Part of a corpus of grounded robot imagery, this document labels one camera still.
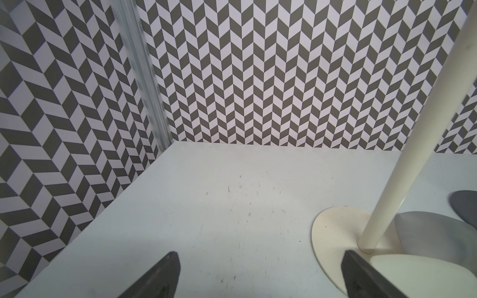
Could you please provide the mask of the cream slotted turner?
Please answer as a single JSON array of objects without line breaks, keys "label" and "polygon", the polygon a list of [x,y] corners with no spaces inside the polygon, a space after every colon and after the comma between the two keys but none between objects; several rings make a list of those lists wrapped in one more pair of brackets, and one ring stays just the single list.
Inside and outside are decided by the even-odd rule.
[{"label": "cream slotted turner", "polygon": [[477,277],[454,263],[414,255],[379,255],[370,264],[409,298],[477,298]]}]

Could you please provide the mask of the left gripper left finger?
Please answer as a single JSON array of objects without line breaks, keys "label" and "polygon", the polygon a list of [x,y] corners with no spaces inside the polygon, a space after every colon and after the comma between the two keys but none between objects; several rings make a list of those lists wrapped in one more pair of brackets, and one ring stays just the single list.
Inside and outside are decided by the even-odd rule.
[{"label": "left gripper left finger", "polygon": [[177,252],[170,252],[118,298],[173,298],[181,271]]}]

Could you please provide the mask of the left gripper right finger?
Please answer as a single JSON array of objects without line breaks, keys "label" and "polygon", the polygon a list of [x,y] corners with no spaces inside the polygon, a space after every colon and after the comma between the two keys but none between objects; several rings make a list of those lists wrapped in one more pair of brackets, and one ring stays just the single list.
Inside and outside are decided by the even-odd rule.
[{"label": "left gripper right finger", "polygon": [[345,252],[341,270],[349,298],[406,298],[404,293],[352,250]]}]

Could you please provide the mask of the cream utensil rack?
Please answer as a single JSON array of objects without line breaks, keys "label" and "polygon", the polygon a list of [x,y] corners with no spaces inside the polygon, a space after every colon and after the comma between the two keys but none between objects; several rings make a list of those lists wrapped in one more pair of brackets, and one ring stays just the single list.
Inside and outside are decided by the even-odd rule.
[{"label": "cream utensil rack", "polygon": [[335,206],[313,222],[311,242],[318,263],[347,297],[351,294],[341,267],[344,256],[353,253],[369,261],[379,248],[399,252],[391,222],[476,79],[477,7],[473,5],[374,211]]}]

